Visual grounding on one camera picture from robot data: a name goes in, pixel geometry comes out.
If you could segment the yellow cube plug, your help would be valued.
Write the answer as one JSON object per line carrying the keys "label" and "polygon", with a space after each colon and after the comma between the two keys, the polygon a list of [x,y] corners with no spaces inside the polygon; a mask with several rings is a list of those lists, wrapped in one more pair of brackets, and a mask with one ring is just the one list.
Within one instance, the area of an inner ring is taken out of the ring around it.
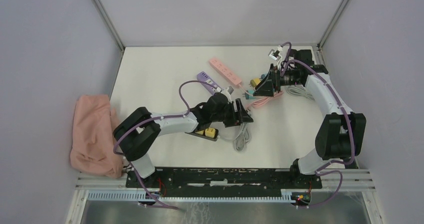
{"label": "yellow cube plug", "polygon": [[258,84],[261,82],[260,78],[254,78],[250,80],[250,86],[252,86],[253,88],[255,88],[256,86],[258,86]]}

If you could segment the teal cube plug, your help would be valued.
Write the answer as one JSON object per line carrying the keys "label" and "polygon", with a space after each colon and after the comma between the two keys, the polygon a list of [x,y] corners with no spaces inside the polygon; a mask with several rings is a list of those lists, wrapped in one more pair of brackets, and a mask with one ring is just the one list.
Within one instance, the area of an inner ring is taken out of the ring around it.
{"label": "teal cube plug", "polygon": [[256,97],[253,95],[253,91],[252,90],[248,90],[248,91],[244,91],[244,97],[247,99],[247,100],[252,100],[252,99],[255,99]]}

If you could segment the pink power strip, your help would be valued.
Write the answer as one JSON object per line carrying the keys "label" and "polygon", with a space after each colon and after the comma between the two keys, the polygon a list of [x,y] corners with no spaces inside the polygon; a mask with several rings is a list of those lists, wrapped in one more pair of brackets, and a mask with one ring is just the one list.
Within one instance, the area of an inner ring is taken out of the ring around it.
{"label": "pink power strip", "polygon": [[229,81],[234,86],[240,86],[242,84],[242,79],[219,59],[211,58],[208,62],[218,73],[220,73],[227,81]]}

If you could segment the small black power strip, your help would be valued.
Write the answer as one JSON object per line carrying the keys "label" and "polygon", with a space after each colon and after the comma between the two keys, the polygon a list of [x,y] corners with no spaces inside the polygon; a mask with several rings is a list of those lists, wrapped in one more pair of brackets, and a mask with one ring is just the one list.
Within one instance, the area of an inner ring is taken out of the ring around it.
{"label": "small black power strip", "polygon": [[218,135],[219,135],[219,130],[216,128],[207,128],[204,130],[200,130],[200,131],[194,131],[194,132],[190,132],[187,133],[189,135],[195,136],[195,137],[199,137],[202,139],[206,139],[206,140],[210,140],[210,141],[217,141],[218,139]]}

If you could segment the purple power strip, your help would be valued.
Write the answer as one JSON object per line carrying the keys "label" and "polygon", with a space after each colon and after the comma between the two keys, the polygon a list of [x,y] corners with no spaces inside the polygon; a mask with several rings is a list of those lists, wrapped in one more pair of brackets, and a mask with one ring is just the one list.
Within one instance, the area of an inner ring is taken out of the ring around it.
{"label": "purple power strip", "polygon": [[211,95],[222,90],[222,88],[206,72],[198,73],[196,75],[196,79],[202,82],[202,85]]}

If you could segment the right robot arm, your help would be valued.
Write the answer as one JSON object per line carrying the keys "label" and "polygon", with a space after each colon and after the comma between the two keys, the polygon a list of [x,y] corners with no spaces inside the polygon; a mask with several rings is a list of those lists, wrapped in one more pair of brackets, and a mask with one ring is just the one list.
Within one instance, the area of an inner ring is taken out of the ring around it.
{"label": "right robot arm", "polygon": [[342,100],[324,65],[283,58],[280,50],[271,50],[269,56],[281,63],[278,66],[271,64],[267,74],[253,85],[253,96],[270,98],[281,92],[284,86],[301,84],[323,115],[314,149],[293,162],[297,169],[288,175],[290,184],[301,188],[308,183],[309,175],[318,174],[331,164],[354,163],[362,148],[366,117],[355,113]]}

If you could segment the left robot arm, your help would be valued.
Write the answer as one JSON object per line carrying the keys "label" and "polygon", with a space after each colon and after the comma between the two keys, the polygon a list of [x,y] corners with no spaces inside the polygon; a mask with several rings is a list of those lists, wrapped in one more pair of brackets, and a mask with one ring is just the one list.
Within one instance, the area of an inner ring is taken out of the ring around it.
{"label": "left robot arm", "polygon": [[215,122],[228,128],[252,123],[253,118],[240,99],[231,101],[222,93],[215,93],[206,102],[177,114],[157,114],[139,107],[114,129],[114,149],[121,149],[120,154],[134,168],[139,182],[152,187],[158,178],[148,150],[155,140],[163,135],[205,130]]}

